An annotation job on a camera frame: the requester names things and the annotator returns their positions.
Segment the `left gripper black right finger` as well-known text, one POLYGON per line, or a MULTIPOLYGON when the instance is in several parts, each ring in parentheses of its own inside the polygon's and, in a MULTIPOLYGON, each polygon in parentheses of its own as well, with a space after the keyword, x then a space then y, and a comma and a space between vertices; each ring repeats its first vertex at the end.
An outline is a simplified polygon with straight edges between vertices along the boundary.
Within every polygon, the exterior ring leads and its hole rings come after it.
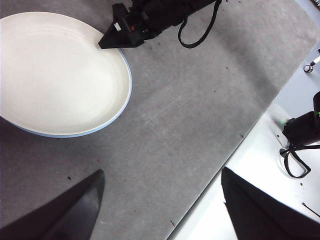
POLYGON ((320 224, 224 167, 225 205, 239 240, 318 240, 320 224))

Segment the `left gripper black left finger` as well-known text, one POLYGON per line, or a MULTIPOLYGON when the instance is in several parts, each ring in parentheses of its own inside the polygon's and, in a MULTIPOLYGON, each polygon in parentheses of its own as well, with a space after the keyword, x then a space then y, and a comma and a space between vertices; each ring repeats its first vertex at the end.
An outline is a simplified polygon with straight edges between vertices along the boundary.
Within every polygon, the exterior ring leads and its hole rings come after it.
POLYGON ((104 194, 99 169, 55 199, 0 229, 2 240, 89 240, 104 194))

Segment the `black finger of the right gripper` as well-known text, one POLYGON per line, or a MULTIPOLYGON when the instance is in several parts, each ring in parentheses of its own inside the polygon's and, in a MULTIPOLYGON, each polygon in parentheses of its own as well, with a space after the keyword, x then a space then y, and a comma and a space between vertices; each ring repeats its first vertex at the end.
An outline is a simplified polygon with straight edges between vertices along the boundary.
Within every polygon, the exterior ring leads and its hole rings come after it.
POLYGON ((141 39, 131 41, 126 35, 105 34, 99 41, 99 46, 101 49, 137 48, 144 43, 141 39))
POLYGON ((126 23, 127 8, 123 3, 115 3, 112 5, 113 20, 104 35, 118 34, 128 37, 128 24, 126 23))

